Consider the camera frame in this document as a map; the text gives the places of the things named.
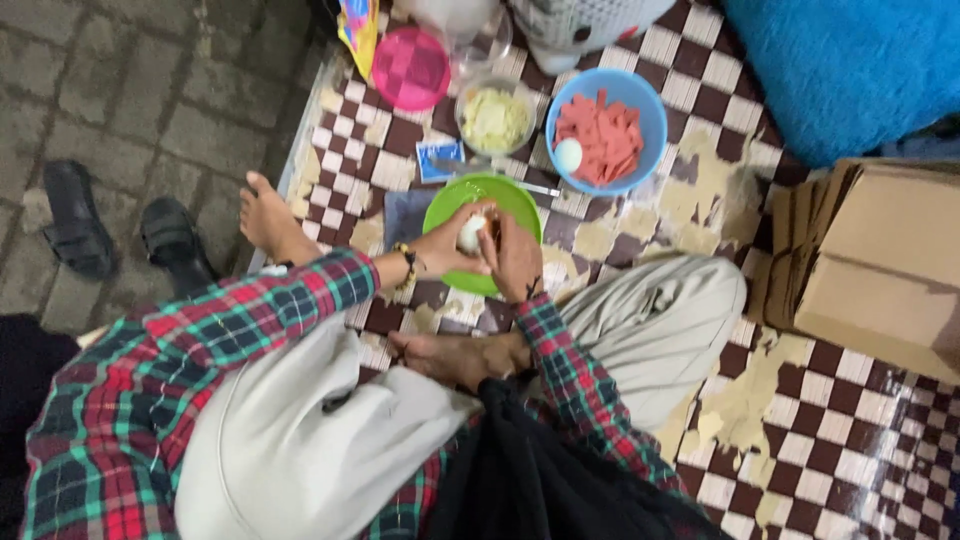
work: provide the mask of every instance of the pink container lid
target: pink container lid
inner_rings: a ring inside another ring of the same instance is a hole
[[[373,83],[402,110],[430,109],[450,86],[450,60],[439,41],[416,27],[390,32],[373,53]]]

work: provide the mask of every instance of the knife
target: knife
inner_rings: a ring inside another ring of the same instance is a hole
[[[462,176],[470,173],[497,172],[490,163],[464,163],[462,161],[450,160],[448,158],[438,158],[436,156],[430,158],[430,163],[442,171],[453,173],[457,176]],[[526,189],[527,191],[542,193],[543,195],[548,195],[550,197],[560,196],[559,189],[521,182],[516,178],[512,180],[516,185],[519,185],[520,187]]]

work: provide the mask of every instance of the bare foot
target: bare foot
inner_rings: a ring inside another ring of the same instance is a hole
[[[320,248],[303,234],[293,212],[263,175],[247,173],[250,189],[240,189],[240,232],[275,262],[295,266],[320,256]]]
[[[516,332],[469,337],[392,331],[387,337],[410,369],[473,392],[487,377],[503,379],[530,367],[530,348]]]

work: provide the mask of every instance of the plaid shirt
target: plaid shirt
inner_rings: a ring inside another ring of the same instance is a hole
[[[178,538],[173,501],[184,451],[224,374],[369,299],[378,286],[366,256],[334,250],[285,277],[227,280],[199,298],[118,321],[57,373],[27,435],[32,472],[23,537]],[[613,380],[574,344],[549,298],[517,311],[547,398],[528,404],[531,413],[682,494],[656,440],[631,428]],[[476,422],[427,459],[363,537],[418,536],[457,440]]]

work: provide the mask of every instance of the paved floor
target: paved floor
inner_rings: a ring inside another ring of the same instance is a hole
[[[279,176],[323,55],[303,0],[0,0],[0,313],[96,328],[170,295],[146,262],[140,211],[191,209],[213,265],[242,271],[237,190]],[[74,158],[122,253],[110,282],[59,267],[44,160]]]

